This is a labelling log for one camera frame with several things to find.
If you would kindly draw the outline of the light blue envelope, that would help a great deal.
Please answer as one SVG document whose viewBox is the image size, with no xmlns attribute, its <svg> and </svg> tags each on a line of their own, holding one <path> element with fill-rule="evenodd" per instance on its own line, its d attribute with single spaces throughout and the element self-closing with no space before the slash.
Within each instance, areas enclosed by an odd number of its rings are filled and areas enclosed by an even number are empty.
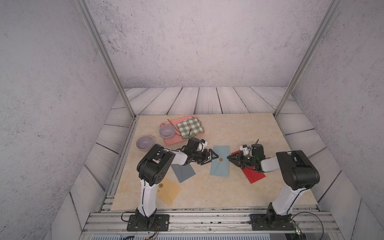
<svg viewBox="0 0 384 240">
<path fill-rule="evenodd" d="M 229 146 L 214 146 L 213 151 L 218 155 L 217 159 L 212 160 L 210 175 L 217 177 L 229 176 L 229 160 L 227 157 L 230 155 Z"/>
</svg>

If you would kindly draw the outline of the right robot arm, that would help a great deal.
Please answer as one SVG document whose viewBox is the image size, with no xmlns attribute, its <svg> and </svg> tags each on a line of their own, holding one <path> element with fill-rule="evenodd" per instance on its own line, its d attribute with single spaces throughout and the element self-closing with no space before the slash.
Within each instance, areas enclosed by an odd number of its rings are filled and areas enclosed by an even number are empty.
<svg viewBox="0 0 384 240">
<path fill-rule="evenodd" d="M 258 173 L 280 171 L 284 185 L 278 197 L 270 204 L 269 215 L 285 217 L 300 197 L 320 182 L 320 174 L 302 150 L 277 152 L 275 157 L 266 158 L 264 147 L 253 144 L 248 150 L 240 150 L 227 159 L 235 166 Z"/>
</svg>

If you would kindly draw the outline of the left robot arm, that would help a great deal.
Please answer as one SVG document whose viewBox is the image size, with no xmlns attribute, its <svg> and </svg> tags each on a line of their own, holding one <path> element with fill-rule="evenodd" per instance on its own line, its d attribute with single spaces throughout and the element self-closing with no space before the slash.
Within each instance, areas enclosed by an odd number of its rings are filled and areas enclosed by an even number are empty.
<svg viewBox="0 0 384 240">
<path fill-rule="evenodd" d="M 141 180 L 140 204 L 135 215 L 144 220 L 156 214 L 156 193 L 158 185 L 165 178 L 171 165 L 186 166 L 190 163 L 205 165 L 218 159 L 212 149 L 207 149 L 205 140 L 190 138 L 188 143 L 176 150 L 170 150 L 159 144 L 146 153 L 138 163 L 137 171 Z"/>
</svg>

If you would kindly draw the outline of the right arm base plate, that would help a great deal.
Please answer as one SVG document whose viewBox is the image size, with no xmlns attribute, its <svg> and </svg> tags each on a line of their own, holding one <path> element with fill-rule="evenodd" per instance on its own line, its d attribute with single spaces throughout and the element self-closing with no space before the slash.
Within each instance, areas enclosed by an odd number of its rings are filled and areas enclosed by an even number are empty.
<svg viewBox="0 0 384 240">
<path fill-rule="evenodd" d="M 253 231 L 294 231 L 291 215 L 251 214 L 250 225 Z"/>
</svg>

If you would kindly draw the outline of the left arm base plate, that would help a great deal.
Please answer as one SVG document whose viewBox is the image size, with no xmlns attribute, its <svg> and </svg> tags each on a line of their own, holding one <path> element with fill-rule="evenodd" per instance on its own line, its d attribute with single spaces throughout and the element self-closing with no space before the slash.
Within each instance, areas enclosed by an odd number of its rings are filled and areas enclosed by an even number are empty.
<svg viewBox="0 0 384 240">
<path fill-rule="evenodd" d="M 128 232 L 167 232 L 169 230 L 170 215 L 153 214 L 145 217 L 142 214 L 130 215 Z"/>
</svg>

